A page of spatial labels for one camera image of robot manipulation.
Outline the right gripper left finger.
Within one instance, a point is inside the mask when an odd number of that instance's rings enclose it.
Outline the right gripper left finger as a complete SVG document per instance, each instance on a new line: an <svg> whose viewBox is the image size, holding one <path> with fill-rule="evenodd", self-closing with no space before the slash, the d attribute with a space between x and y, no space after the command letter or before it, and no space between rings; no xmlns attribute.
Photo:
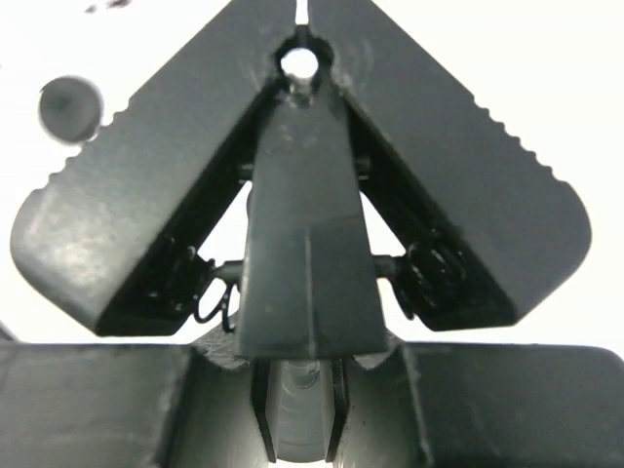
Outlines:
<svg viewBox="0 0 624 468"><path fill-rule="evenodd" d="M5 467L264 467L252 371L181 345L1 345Z"/></svg>

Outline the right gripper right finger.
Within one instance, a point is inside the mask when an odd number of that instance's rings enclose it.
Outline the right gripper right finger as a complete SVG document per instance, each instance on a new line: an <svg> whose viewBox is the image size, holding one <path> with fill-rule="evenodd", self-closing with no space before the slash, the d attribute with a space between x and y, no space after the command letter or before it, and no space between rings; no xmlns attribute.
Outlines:
<svg viewBox="0 0 624 468"><path fill-rule="evenodd" d="M603 348L404 343L342 370L336 467L623 463L623 363Z"/></svg>

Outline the black round-base stand front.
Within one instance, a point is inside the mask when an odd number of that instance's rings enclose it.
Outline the black round-base stand front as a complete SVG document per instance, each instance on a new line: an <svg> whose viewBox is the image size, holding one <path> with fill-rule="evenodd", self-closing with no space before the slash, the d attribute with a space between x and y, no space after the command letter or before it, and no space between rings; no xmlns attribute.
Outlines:
<svg viewBox="0 0 624 468"><path fill-rule="evenodd" d="M343 363L393 352L377 292L434 331L519 322L580 265L576 192L370 1L234 1L31 193L18 271L93 332L214 309L251 369L268 464L286 360L321 367L330 461Z"/></svg>

